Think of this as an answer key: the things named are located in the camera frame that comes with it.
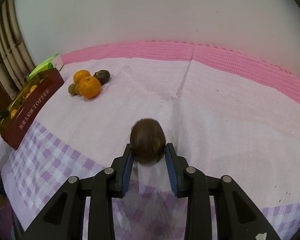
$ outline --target gingham pattern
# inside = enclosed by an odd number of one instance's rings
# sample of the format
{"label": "gingham pattern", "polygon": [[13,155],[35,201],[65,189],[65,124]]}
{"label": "gingham pattern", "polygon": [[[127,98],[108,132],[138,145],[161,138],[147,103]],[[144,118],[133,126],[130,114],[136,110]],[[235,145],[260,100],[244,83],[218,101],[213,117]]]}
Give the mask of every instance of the gingham pattern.
{"label": "gingham pattern", "polygon": [[[37,121],[17,151],[7,149],[20,197],[33,219],[69,176],[83,179],[105,168],[73,150]],[[16,195],[8,197],[13,207]],[[113,199],[116,237],[122,240],[184,239],[186,209],[186,199],[177,199],[172,192],[159,192],[150,186],[140,190],[139,183],[131,181],[126,197]],[[88,210],[89,205],[86,206],[84,239],[87,239]],[[213,239],[217,239],[213,206],[211,210]],[[290,239],[300,226],[300,203],[261,210],[282,240]]]}

